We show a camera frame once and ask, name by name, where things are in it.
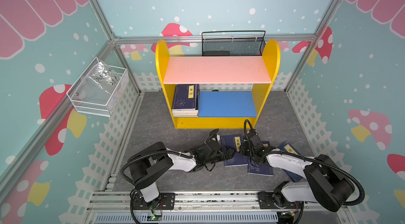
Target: gray marble floor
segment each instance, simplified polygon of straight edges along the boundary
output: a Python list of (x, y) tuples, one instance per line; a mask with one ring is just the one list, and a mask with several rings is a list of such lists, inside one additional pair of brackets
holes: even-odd
[[(311, 148), (284, 91), (271, 91), (255, 127), (262, 141), (278, 146), (289, 141), (302, 155), (312, 156)], [(175, 129), (163, 93), (147, 92), (138, 117), (124, 162), (144, 148), (162, 141), (175, 151), (183, 151), (204, 142), (211, 129)], [(220, 135), (243, 134), (243, 129), (221, 129)], [(211, 172), (203, 169), (195, 173), (167, 171), (157, 180), (160, 191), (178, 190), (272, 190), (286, 173), (274, 168), (274, 176), (247, 173), (247, 166), (224, 167), (217, 163)], [(130, 191), (133, 186), (118, 176), (113, 191)]]

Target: dark blue book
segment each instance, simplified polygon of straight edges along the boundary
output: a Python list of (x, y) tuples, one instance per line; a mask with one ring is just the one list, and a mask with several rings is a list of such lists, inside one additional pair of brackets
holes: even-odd
[(226, 146), (236, 150), (233, 158), (224, 161), (224, 166), (238, 166), (247, 165), (247, 156), (239, 154), (239, 148), (241, 141), (243, 141), (242, 135), (222, 135), (220, 138), (221, 146), (225, 151)]
[(172, 111), (195, 110), (198, 92), (197, 85), (176, 85)]
[[(263, 145), (267, 147), (270, 142), (262, 141)], [(258, 164), (249, 158), (249, 163), (247, 164), (247, 172), (250, 174), (264, 175), (264, 176), (273, 176), (273, 167), (269, 165), (267, 159), (263, 164)]]
[[(284, 142), (278, 147), (281, 151), (287, 151), (293, 154), (301, 155), (289, 142)], [(302, 176), (292, 173), (291, 171), (284, 170), (287, 175), (291, 178), (292, 181), (295, 183), (302, 179)]]

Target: blue shelf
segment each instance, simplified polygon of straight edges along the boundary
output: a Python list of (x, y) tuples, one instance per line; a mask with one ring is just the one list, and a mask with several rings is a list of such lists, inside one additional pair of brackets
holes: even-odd
[(199, 117), (257, 117), (250, 91), (201, 91)]

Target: pink shelf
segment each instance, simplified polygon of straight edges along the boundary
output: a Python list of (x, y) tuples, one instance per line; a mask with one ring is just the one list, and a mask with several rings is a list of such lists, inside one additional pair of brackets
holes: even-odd
[(269, 84), (261, 56), (170, 57), (164, 84)]

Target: white mesh basket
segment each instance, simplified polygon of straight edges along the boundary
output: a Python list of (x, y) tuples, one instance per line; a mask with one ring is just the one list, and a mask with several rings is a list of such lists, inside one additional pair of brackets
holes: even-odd
[[(100, 61), (96, 57), (92, 63), (90, 63), (85, 72), (87, 72), (88, 69), (93, 68), (98, 62)], [(129, 82), (129, 76), (128, 71), (125, 68), (110, 65), (109, 67), (113, 68), (114, 71), (121, 75), (112, 94), (100, 89), (95, 82), (89, 78), (80, 77), (68, 90), (66, 94), (77, 112), (106, 117), (111, 116)]]

